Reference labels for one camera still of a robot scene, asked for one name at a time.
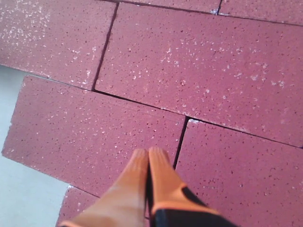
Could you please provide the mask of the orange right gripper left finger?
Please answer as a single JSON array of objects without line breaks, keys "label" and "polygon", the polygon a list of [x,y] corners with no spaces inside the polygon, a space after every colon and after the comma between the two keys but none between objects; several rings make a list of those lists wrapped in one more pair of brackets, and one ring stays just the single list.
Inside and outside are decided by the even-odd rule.
[{"label": "orange right gripper left finger", "polygon": [[92,206],[61,227],[143,227],[148,152],[135,149],[114,184]]}]

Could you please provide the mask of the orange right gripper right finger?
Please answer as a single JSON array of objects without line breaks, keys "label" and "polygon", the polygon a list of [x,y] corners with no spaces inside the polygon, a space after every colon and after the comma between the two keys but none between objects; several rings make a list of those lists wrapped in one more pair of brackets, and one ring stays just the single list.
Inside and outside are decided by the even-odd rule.
[{"label": "orange right gripper right finger", "polygon": [[192,193],[159,147],[149,148],[149,184],[151,227],[236,226]]}]

